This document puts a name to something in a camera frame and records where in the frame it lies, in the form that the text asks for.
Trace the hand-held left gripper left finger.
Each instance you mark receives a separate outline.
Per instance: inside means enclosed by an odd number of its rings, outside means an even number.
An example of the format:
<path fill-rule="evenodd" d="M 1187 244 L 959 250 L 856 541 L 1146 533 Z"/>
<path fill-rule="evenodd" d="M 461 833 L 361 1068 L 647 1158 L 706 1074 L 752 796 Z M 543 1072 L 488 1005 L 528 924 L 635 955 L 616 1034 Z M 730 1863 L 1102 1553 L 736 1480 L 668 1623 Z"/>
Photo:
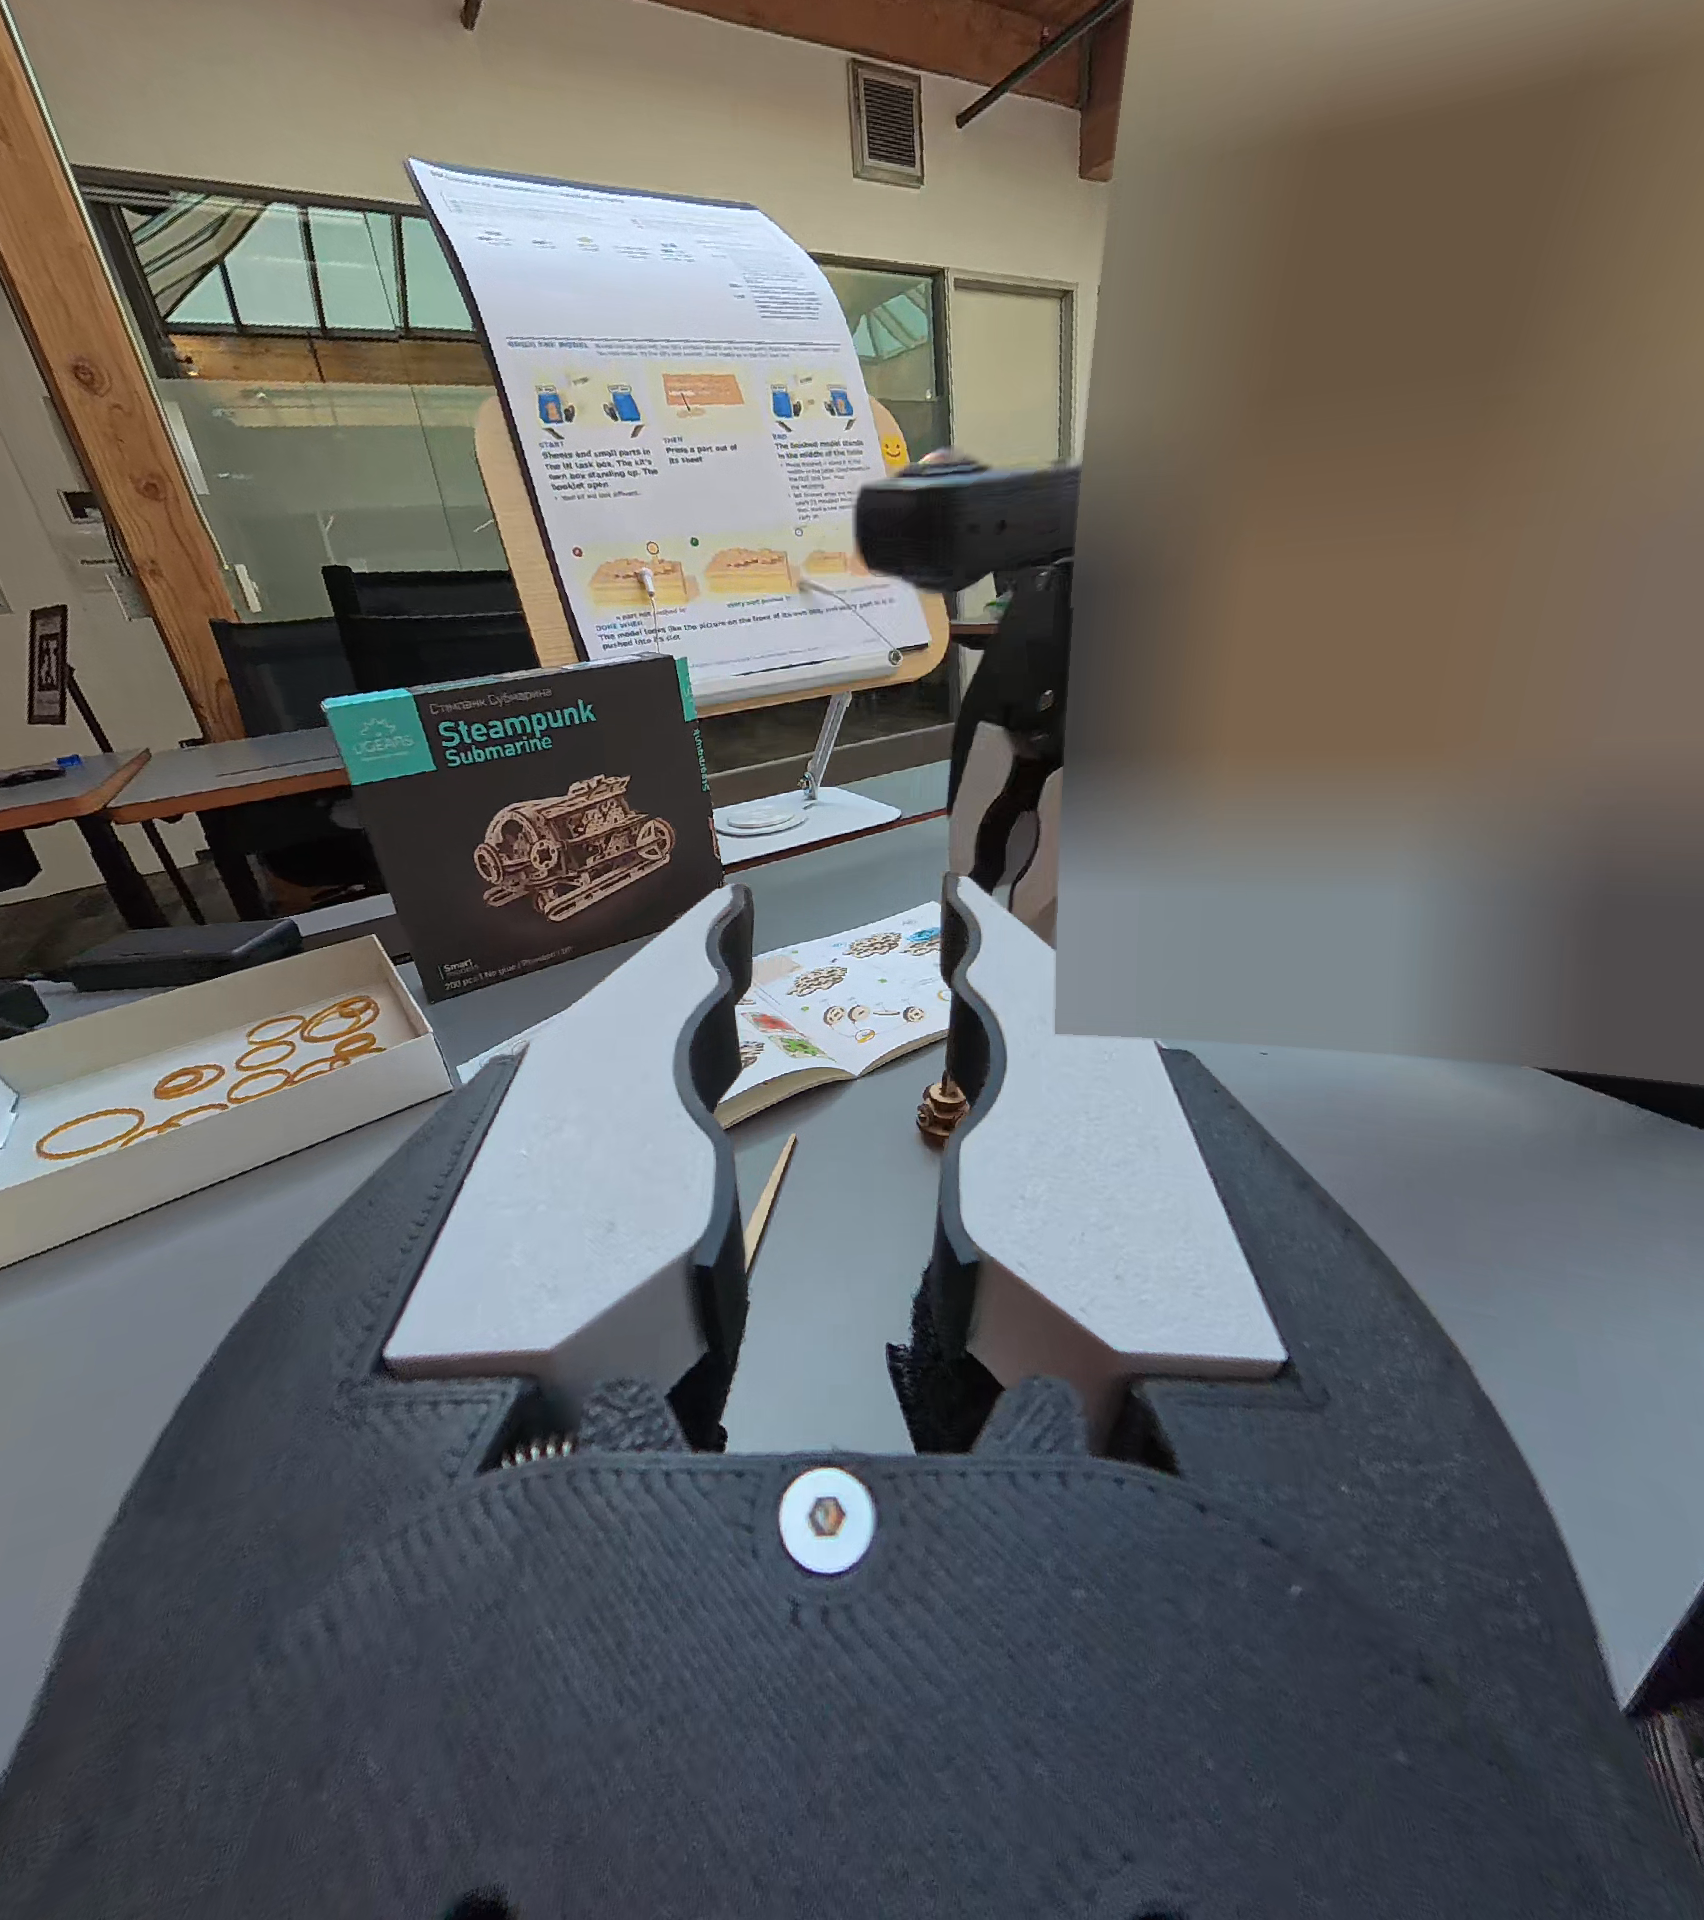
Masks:
<path fill-rule="evenodd" d="M 736 1151 L 753 907 L 721 884 L 529 1034 L 384 1341 L 413 1380 L 647 1380 L 719 1411 L 748 1310 Z"/>

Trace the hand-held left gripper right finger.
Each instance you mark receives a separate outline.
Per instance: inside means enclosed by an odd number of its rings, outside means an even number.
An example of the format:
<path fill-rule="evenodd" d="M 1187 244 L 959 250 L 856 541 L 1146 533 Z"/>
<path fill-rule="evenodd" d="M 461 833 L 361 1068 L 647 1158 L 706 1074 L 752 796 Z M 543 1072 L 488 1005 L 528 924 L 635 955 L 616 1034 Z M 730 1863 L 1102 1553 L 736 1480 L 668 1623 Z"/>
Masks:
<path fill-rule="evenodd" d="M 1056 1029 L 1054 949 L 966 875 L 942 894 L 947 1068 L 934 1338 L 1004 1388 L 1274 1380 L 1286 1343 L 1168 1064 Z"/>

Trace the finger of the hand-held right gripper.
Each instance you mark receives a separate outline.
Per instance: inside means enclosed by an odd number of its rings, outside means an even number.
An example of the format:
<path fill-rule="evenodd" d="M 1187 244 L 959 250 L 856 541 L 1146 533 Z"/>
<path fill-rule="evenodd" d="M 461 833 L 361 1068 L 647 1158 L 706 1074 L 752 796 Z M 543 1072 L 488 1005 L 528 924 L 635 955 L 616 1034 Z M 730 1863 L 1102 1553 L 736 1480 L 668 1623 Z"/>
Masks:
<path fill-rule="evenodd" d="M 1007 802 L 1012 812 L 999 898 L 1012 918 L 1056 947 L 1064 770 L 1036 757 L 1015 757 Z"/>
<path fill-rule="evenodd" d="M 1018 822 L 1018 736 L 987 718 L 973 721 L 964 752 L 951 754 L 951 775 L 946 870 L 992 894 Z"/>

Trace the grey side desk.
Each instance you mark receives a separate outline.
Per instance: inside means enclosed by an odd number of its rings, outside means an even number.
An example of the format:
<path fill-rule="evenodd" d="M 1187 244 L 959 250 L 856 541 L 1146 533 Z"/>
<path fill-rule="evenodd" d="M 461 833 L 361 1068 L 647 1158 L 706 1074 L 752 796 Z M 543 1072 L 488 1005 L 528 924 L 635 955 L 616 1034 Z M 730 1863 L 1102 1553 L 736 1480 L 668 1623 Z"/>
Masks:
<path fill-rule="evenodd" d="M 119 842 L 109 806 L 152 759 L 148 747 L 80 756 L 54 777 L 0 785 L 0 837 L 73 824 L 127 929 L 163 928 L 168 915 Z"/>
<path fill-rule="evenodd" d="M 352 796 L 352 782 L 328 727 L 244 736 L 170 747 L 149 756 L 103 818 L 113 825 L 195 818 L 212 868 L 240 920 L 268 915 L 252 855 L 220 822 L 232 808 L 306 796 Z"/>

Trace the wooden toothpick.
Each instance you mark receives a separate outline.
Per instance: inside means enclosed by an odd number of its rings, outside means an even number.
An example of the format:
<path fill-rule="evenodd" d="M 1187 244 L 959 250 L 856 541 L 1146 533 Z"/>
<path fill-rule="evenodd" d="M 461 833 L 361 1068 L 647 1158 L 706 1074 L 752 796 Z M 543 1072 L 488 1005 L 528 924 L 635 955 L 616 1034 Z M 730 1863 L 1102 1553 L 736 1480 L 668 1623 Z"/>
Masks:
<path fill-rule="evenodd" d="M 774 1208 L 776 1208 L 776 1202 L 777 1202 L 777 1198 L 780 1198 L 780 1191 L 781 1191 L 781 1185 L 783 1185 L 783 1182 L 785 1182 L 787 1169 L 790 1169 L 790 1165 L 792 1165 L 792 1155 L 794 1155 L 796 1144 L 798 1144 L 798 1133 L 796 1133 L 796 1131 L 792 1131 L 785 1140 L 781 1140 L 781 1144 L 777 1145 L 777 1151 L 776 1151 L 776 1155 L 774 1155 L 774 1160 L 772 1160 L 772 1164 L 770 1164 L 768 1175 L 766 1175 L 766 1179 L 763 1179 L 763 1183 L 762 1183 L 762 1187 L 759 1187 L 759 1191 L 757 1191 L 757 1195 L 755 1195 L 750 1212 L 748 1212 L 746 1218 L 743 1218 L 743 1230 L 741 1230 L 741 1259 L 743 1259 L 743 1271 L 746 1271 L 746 1273 L 750 1273 L 752 1268 L 753 1268 L 753 1262 L 755 1262 L 757 1249 L 759 1249 L 759 1246 L 762 1246 L 762 1239 L 763 1239 L 763 1236 L 766 1236 L 766 1230 L 768 1230 L 772 1212 L 774 1212 Z"/>

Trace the open assembly booklet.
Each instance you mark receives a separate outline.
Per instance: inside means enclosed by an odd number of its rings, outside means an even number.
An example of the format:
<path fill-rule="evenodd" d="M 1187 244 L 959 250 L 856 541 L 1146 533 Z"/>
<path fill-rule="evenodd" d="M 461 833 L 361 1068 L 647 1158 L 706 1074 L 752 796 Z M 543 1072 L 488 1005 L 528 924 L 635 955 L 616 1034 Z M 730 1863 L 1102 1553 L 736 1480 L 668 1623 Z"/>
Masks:
<path fill-rule="evenodd" d="M 949 1005 L 935 900 L 770 949 L 734 1007 L 739 1074 L 719 1124 L 943 1043 Z"/>

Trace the white printed instruction sheet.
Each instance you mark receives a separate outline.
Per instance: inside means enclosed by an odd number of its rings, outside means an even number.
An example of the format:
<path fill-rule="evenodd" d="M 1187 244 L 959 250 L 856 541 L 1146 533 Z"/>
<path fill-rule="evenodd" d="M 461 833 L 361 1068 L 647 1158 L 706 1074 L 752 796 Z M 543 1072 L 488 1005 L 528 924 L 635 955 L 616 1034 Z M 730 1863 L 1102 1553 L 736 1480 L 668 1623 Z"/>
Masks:
<path fill-rule="evenodd" d="M 928 599 L 863 564 L 885 476 L 828 277 L 752 204 L 412 155 L 479 330 L 562 628 L 668 653 L 706 707 L 935 662 Z"/>

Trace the pile of rubber bands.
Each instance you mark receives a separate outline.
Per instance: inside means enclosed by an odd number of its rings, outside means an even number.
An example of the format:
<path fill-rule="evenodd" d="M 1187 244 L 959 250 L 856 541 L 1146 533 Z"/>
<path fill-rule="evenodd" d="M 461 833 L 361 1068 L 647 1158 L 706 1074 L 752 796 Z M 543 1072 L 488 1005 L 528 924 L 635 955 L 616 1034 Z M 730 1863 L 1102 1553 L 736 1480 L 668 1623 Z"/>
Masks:
<path fill-rule="evenodd" d="M 355 992 L 122 1068 L 127 1093 L 91 1107 L 70 1093 L 67 1111 L 34 1140 L 32 1158 L 56 1167 L 103 1158 L 306 1085 L 384 1052 L 389 1013 L 379 996 Z"/>

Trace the black teal model kit box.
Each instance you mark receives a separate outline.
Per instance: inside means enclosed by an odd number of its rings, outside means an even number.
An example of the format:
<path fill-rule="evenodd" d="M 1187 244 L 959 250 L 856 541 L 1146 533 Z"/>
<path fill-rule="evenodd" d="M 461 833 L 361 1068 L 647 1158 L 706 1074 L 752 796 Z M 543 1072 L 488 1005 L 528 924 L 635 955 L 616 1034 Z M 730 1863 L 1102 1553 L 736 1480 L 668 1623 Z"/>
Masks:
<path fill-rule="evenodd" d="M 668 651 L 323 701 L 424 996 L 645 939 L 725 880 Z"/>

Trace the wooden book stand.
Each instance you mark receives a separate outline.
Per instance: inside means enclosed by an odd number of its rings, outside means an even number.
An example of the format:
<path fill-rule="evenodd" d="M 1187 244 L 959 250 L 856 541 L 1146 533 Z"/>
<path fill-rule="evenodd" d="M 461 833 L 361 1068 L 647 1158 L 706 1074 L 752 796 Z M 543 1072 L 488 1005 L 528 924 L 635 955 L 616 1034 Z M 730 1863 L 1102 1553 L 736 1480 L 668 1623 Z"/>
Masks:
<path fill-rule="evenodd" d="M 473 436 L 481 485 L 525 616 L 537 668 L 572 666 L 586 656 L 569 626 L 569 605 L 553 574 L 543 521 L 528 491 L 518 446 L 498 391 L 479 399 Z M 903 651 L 897 663 L 882 669 L 856 669 L 853 662 L 828 660 L 711 680 L 693 688 L 698 715 L 902 688 L 935 675 L 949 650 L 949 616 L 940 595 L 922 591 L 918 599 L 929 644 Z"/>

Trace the black power bank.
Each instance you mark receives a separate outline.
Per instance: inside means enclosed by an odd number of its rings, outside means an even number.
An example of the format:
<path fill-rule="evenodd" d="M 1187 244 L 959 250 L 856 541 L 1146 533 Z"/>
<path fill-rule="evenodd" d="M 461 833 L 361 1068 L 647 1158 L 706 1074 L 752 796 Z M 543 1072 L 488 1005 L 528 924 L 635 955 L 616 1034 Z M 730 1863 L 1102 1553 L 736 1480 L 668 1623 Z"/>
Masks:
<path fill-rule="evenodd" d="M 129 928 L 63 962 L 51 975 L 77 993 L 178 989 L 301 951 L 295 920 Z"/>

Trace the black office chair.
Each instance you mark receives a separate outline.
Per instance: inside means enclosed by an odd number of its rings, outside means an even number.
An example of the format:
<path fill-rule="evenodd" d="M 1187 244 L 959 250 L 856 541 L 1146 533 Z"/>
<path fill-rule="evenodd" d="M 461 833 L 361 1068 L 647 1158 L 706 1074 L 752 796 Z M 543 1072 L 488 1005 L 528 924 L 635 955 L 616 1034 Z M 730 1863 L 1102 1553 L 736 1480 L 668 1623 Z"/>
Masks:
<path fill-rule="evenodd" d="M 355 680 L 331 616 L 273 621 L 208 621 L 245 738 L 326 726 L 323 701 L 352 696 Z"/>
<path fill-rule="evenodd" d="M 511 574 L 498 570 L 320 572 L 355 693 L 537 669 Z"/>

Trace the small black floor sign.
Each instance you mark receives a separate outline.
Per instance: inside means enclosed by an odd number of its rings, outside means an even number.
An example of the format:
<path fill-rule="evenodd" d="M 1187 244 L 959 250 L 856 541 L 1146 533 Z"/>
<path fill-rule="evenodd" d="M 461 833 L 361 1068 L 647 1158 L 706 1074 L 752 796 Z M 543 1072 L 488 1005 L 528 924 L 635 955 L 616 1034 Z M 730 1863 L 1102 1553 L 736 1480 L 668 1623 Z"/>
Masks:
<path fill-rule="evenodd" d="M 63 727 L 71 711 L 99 754 L 115 747 L 77 684 L 71 666 L 71 611 L 65 604 L 32 608 L 27 613 L 25 721 Z"/>

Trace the wall air vent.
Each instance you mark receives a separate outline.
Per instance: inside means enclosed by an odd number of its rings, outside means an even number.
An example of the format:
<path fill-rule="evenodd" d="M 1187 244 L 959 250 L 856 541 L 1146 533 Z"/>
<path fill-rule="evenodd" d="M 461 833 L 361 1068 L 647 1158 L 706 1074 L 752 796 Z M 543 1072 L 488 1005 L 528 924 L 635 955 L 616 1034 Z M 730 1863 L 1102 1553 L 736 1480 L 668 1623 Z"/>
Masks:
<path fill-rule="evenodd" d="M 846 79 L 853 177 L 922 187 L 926 140 L 920 76 L 906 68 L 847 59 Z"/>

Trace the wooden support post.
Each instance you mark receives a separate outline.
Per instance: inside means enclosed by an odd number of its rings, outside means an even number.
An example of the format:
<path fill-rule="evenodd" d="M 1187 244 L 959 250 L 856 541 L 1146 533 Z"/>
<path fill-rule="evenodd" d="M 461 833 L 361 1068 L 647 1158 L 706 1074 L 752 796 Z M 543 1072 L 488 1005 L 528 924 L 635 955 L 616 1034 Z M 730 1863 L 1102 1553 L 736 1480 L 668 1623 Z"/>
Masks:
<path fill-rule="evenodd" d="M 190 701 L 228 741 L 242 714 L 213 621 L 234 617 L 216 540 L 6 4 L 0 4 L 0 283 L 107 532 Z"/>

